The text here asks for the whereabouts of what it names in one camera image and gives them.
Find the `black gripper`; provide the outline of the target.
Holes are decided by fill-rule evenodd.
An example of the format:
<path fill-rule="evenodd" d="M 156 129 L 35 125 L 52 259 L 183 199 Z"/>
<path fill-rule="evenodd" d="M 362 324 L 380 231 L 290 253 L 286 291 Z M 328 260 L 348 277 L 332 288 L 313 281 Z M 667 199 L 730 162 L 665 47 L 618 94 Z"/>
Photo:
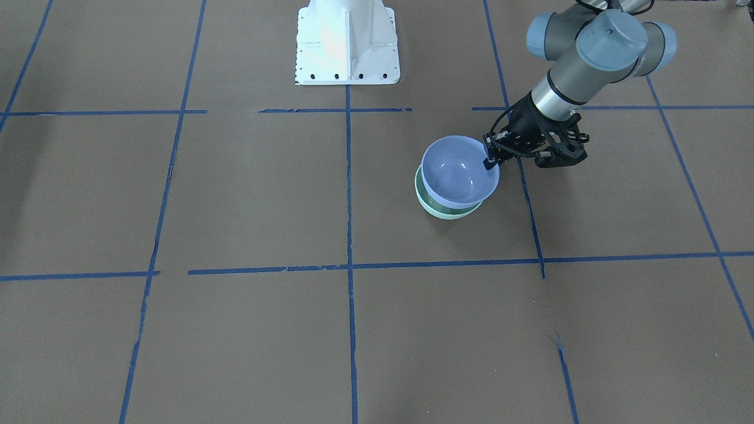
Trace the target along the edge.
<path fill-rule="evenodd" d="M 538 147 L 545 147 L 555 155 L 554 136 L 560 121 L 544 115 L 531 101 L 518 101 L 512 106 L 506 132 L 488 132 L 482 135 L 482 144 L 487 152 L 483 167 L 491 171 L 517 155 L 529 155 Z"/>

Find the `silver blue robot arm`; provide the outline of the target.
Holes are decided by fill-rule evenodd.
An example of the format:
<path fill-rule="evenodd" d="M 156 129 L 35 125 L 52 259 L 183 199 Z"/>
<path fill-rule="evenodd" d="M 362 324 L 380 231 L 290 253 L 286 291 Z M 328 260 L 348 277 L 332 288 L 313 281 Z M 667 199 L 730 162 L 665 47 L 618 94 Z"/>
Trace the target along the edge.
<path fill-rule="evenodd" d="M 539 168 L 574 166 L 587 158 L 590 137 L 579 108 L 609 84 L 663 69 L 679 40 L 662 22 L 640 22 L 652 1 L 577 1 L 561 13 L 536 16 L 526 33 L 530 54 L 552 62 L 530 92 L 501 113 L 483 135 L 485 169 L 513 158 Z"/>

